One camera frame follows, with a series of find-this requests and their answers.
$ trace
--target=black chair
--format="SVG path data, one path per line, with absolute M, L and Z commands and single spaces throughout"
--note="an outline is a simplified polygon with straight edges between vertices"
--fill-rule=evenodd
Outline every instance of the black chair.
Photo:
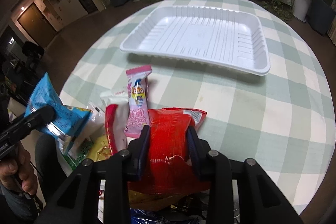
M 26 41 L 22 46 L 22 53 L 27 57 L 25 66 L 32 70 L 36 70 L 37 65 L 44 55 L 44 49 L 35 43 Z

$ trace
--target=yellow snack bag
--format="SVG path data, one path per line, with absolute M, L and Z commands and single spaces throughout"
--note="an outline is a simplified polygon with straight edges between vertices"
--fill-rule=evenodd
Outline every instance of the yellow snack bag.
M 96 142 L 90 149 L 87 156 L 88 159 L 93 161 L 107 160 L 111 156 L 109 142 L 106 135 L 97 138 Z

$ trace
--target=human hand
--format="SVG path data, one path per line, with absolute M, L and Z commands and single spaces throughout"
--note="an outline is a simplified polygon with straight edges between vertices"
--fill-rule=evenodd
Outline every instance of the human hand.
M 22 180 L 22 189 L 30 195 L 36 194 L 37 177 L 30 164 L 30 154 L 24 149 L 20 142 L 18 143 L 18 161 L 21 164 L 19 168 L 17 168 L 17 163 L 14 159 L 0 161 L 0 181 L 2 185 L 8 190 L 20 192 L 19 187 L 12 177 L 12 175 L 18 171 L 18 176 Z

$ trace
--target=wooden door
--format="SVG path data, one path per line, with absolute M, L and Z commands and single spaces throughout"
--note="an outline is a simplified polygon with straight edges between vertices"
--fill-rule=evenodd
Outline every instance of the wooden door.
M 46 47 L 55 37 L 56 31 L 33 3 L 17 20 L 23 29 L 41 47 Z

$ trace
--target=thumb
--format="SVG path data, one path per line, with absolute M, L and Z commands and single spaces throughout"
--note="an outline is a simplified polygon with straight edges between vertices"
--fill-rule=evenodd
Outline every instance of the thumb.
M 1 160 L 0 161 L 0 181 L 4 187 L 12 190 L 15 186 L 11 175 L 17 172 L 17 163 L 15 160 Z

